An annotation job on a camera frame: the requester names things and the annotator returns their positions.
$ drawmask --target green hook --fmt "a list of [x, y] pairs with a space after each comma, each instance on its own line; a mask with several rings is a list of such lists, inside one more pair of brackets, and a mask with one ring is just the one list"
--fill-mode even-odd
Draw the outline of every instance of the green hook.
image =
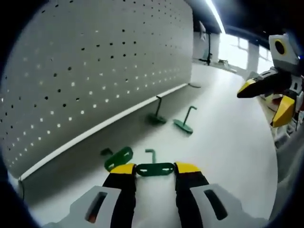
[[184, 122], [180, 121], [180, 120], [173, 120], [174, 124], [177, 125], [179, 128], [181, 128], [183, 131], [192, 134], [193, 133], [193, 129], [191, 127], [189, 127], [188, 125], [186, 125], [186, 121], [188, 119], [189, 113], [191, 109], [195, 109], [197, 110], [196, 107], [194, 106], [190, 106], [186, 115], [186, 118], [184, 120]]
[[167, 120], [158, 115], [158, 112], [161, 108], [161, 104], [162, 104], [162, 98], [159, 96], [156, 96], [159, 99], [158, 105], [157, 105], [157, 109], [156, 109], [156, 113], [150, 113], [148, 114], [148, 120], [151, 124], [165, 124], [167, 122]]
[[152, 163], [155, 164], [156, 163], [156, 152], [153, 149], [146, 149], [145, 150], [146, 153], [152, 153]]

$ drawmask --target white wall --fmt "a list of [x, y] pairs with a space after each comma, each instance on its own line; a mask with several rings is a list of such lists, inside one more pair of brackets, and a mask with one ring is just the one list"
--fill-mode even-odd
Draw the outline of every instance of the white wall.
[[[219, 34], [211, 34], [210, 50], [212, 53], [212, 62], [218, 62], [219, 60]], [[193, 58], [202, 58], [204, 51], [208, 51], [208, 36], [206, 41], [200, 39], [200, 33], [194, 32], [193, 36]], [[247, 69], [242, 69], [237, 66], [231, 66], [232, 69], [237, 71], [237, 74], [247, 79], [251, 71], [257, 71], [259, 58], [259, 47], [249, 43], [248, 46], [248, 63]]]

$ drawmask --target ceiling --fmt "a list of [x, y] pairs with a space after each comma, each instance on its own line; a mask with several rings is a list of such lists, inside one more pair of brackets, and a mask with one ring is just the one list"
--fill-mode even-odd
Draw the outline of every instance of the ceiling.
[[[220, 33], [214, 15], [206, 0], [185, 0], [193, 9], [194, 31], [199, 31], [200, 20], [207, 31]], [[294, 0], [212, 0], [223, 22], [226, 33], [243, 37], [257, 45], [268, 47], [268, 36], [294, 30], [292, 18]]]

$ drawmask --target pegboard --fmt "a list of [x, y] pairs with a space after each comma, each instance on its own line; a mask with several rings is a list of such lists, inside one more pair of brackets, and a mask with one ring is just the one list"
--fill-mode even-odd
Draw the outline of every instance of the pegboard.
[[53, 0], [21, 32], [2, 80], [4, 161], [19, 177], [110, 117], [190, 81], [183, 0]]

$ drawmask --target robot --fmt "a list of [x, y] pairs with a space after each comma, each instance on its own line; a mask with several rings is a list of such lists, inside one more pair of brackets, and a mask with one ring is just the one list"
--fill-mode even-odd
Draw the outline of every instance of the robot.
[[77, 199], [65, 218], [43, 228], [131, 228], [136, 206], [136, 174], [147, 177], [172, 172], [182, 228], [260, 228], [267, 224], [266, 219], [245, 213], [241, 202], [228, 191], [209, 184], [198, 167], [176, 162], [117, 166], [102, 186], [94, 186]]
[[272, 127], [288, 124], [303, 105], [300, 51], [289, 34], [269, 36], [274, 63], [268, 71], [250, 78], [237, 93], [238, 98], [265, 94], [282, 94], [282, 100], [271, 122]]

